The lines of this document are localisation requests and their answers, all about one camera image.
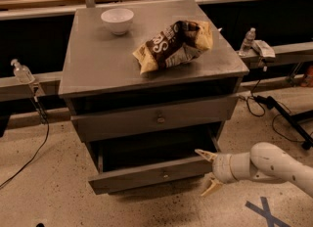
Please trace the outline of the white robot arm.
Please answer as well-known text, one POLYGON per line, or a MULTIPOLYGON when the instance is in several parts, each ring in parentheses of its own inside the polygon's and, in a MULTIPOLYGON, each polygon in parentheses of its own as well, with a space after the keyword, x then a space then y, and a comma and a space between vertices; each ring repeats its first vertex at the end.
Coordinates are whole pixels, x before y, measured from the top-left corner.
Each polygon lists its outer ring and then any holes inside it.
POLYGON ((210 186, 202 193, 212 194, 223 184, 249 180, 260 183, 290 182, 313 197, 313 168, 307 166, 268 142, 254 144, 239 154, 212 153, 195 149, 212 165, 210 186))

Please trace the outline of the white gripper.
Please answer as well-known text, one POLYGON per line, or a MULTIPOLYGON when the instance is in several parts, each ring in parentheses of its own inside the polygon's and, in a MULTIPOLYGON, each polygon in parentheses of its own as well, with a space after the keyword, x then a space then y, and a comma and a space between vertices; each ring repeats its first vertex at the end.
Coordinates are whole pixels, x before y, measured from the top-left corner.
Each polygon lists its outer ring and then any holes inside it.
POLYGON ((212 172, 216 177, 211 177, 209 179, 210 184, 208 188, 201 193, 202 197, 209 196, 216 192, 223 186, 223 183, 236 182, 236 178, 231 170, 231 154, 217 155, 201 149, 195 149, 195 152, 207 161, 212 162, 212 172))

